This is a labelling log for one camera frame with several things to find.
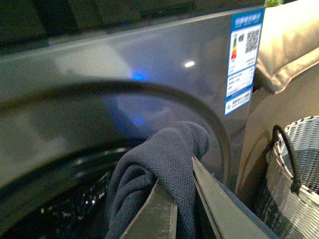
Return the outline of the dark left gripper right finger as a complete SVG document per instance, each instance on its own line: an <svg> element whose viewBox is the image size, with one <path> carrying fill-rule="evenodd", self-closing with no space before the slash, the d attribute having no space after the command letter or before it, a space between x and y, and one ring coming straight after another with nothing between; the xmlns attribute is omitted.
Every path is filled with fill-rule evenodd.
<svg viewBox="0 0 319 239"><path fill-rule="evenodd" d="M227 196L201 162L192 157L194 180L210 228L217 239L267 239Z"/></svg>

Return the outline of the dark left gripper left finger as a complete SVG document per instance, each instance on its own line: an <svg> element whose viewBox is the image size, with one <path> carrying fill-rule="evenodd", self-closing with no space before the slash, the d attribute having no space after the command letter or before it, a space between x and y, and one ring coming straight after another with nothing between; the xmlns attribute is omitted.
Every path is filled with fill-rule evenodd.
<svg viewBox="0 0 319 239"><path fill-rule="evenodd" d="M134 219L122 234L122 239L174 239L177 227L177 204L160 180Z"/></svg>

